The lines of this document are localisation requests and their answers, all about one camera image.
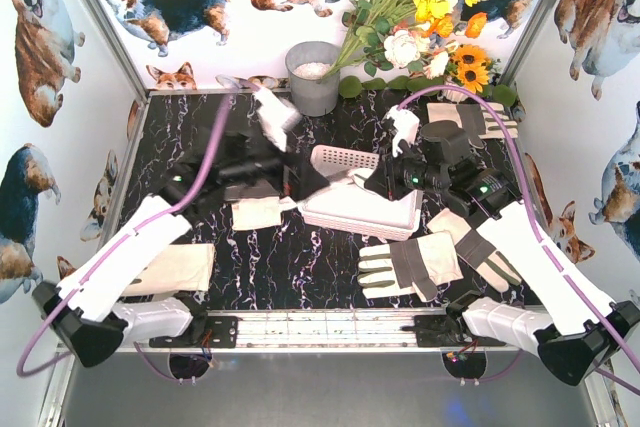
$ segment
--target sunflower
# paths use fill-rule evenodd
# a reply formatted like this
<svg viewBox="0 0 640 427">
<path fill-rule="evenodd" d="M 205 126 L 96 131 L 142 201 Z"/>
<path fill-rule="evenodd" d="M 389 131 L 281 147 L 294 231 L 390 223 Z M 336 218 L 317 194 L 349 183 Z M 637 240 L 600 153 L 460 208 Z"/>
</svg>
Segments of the sunflower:
<svg viewBox="0 0 640 427">
<path fill-rule="evenodd" d="M 453 56 L 456 64 L 464 65 L 484 64 L 488 60 L 487 53 L 482 48 L 471 44 L 461 45 Z"/>
<path fill-rule="evenodd" d="M 489 72 L 481 64 L 458 64 L 458 75 L 456 77 L 462 82 L 462 86 L 465 89 L 473 93 L 482 92 L 484 86 L 489 83 Z"/>
</svg>

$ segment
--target flower bouquet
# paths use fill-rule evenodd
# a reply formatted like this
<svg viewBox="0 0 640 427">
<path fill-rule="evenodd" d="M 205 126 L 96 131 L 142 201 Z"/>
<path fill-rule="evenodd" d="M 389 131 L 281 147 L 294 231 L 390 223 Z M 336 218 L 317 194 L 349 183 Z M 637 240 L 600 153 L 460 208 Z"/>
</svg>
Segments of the flower bouquet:
<svg viewBox="0 0 640 427">
<path fill-rule="evenodd" d="M 364 62 L 371 77 L 378 70 L 406 68 L 414 85 L 415 79 L 422 86 L 447 82 L 486 94 L 495 62 L 480 47 L 449 39 L 452 34 L 480 35 L 486 13 L 460 21 L 462 3 L 472 7 L 480 1 L 351 0 L 354 10 L 342 17 L 347 34 L 327 75 Z"/>
</svg>

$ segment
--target marble tabletop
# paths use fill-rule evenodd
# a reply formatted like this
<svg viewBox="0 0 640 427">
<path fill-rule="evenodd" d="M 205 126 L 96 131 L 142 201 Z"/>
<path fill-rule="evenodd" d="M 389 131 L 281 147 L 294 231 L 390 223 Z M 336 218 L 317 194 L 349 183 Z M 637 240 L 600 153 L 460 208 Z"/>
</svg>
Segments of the marble tabletop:
<svg viewBox="0 0 640 427">
<path fill-rule="evenodd" d="M 332 145 L 377 152 L 386 133 L 381 119 L 402 100 L 402 92 L 365 92 L 357 99 L 340 99 L 336 109 L 323 117 L 305 117 L 294 130 L 296 150 L 310 156 L 316 145 Z M 212 125 L 221 94 L 153 95 L 143 128 L 125 201 L 120 215 L 124 224 L 142 198 L 157 192 L 162 176 L 183 152 L 192 148 L 199 126 Z M 410 107 L 424 123 L 427 99 Z M 229 128 L 256 125 L 257 103 L 249 94 L 235 98 Z M 513 177 L 504 141 L 488 140 L 475 151 L 486 166 Z M 439 196 L 425 194 L 422 219 L 414 237 L 426 233 L 425 225 L 444 205 Z M 368 300 L 357 284 L 358 251 L 384 242 L 374 237 L 334 231 L 303 222 L 297 210 L 283 213 L 282 225 L 249 232 L 231 228 L 231 208 L 220 205 L 195 222 L 178 243 L 213 242 L 214 273 L 209 292 L 200 296 L 212 310 L 352 309 L 419 307 L 417 296 Z M 496 300 L 537 303 L 525 285 L 504 294 L 494 291 L 478 274 L 460 262 L 464 279 L 439 287 L 431 305 L 457 299 L 468 290 L 479 290 Z"/>
</svg>

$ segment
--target work glove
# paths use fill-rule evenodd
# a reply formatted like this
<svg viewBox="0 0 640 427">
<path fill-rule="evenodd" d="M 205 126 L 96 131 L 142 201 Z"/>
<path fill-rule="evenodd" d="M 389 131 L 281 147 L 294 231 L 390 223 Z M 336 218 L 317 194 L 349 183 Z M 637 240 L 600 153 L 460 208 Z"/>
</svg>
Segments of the work glove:
<svg viewBox="0 0 640 427">
<path fill-rule="evenodd" d="M 517 138 L 518 124 L 509 118 L 502 104 L 490 102 L 489 105 L 505 123 L 511 137 Z M 478 104 L 427 104 L 427 113 L 430 123 L 438 120 L 453 120 L 466 131 L 469 143 L 478 149 L 484 149 L 482 139 L 504 139 L 498 123 Z"/>
<path fill-rule="evenodd" d="M 358 271 L 367 299 L 415 293 L 429 302 L 437 297 L 438 285 L 462 278 L 446 232 L 360 249 Z"/>
<path fill-rule="evenodd" d="M 509 284 L 520 285 L 522 279 L 507 258 L 482 237 L 462 217 L 444 209 L 427 224 L 431 232 L 448 232 L 457 255 L 478 272 L 498 292 L 509 290 Z"/>
</svg>

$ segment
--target folded cloth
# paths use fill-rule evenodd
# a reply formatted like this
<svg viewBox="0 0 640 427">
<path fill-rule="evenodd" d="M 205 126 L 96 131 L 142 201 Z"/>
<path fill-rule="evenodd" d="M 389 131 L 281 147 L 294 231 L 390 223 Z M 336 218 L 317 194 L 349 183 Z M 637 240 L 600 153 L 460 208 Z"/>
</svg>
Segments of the folded cloth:
<svg viewBox="0 0 640 427">
<path fill-rule="evenodd" d="M 278 197 L 241 199 L 231 205 L 233 230 L 256 230 L 280 225 L 282 207 Z"/>
<path fill-rule="evenodd" d="M 368 299 L 418 294 L 435 299 L 438 285 L 462 278 L 456 250 L 446 232 L 360 250 L 358 283 Z"/>
<path fill-rule="evenodd" d="M 124 289 L 122 296 L 161 294 L 178 290 L 207 291 L 214 258 L 213 244 L 170 245 Z"/>
<path fill-rule="evenodd" d="M 444 209 L 427 224 L 431 232 L 448 232 L 459 255 L 498 292 L 509 284 L 520 285 L 522 279 L 507 258 L 482 237 L 462 217 Z"/>
<path fill-rule="evenodd" d="M 505 123 L 511 137 L 518 137 L 518 124 L 509 118 L 502 104 L 490 102 L 489 105 Z M 504 139 L 498 123 L 478 104 L 427 104 L 427 113 L 430 123 L 453 120 L 467 132 L 469 142 L 476 148 L 484 148 L 482 139 Z"/>
</svg>

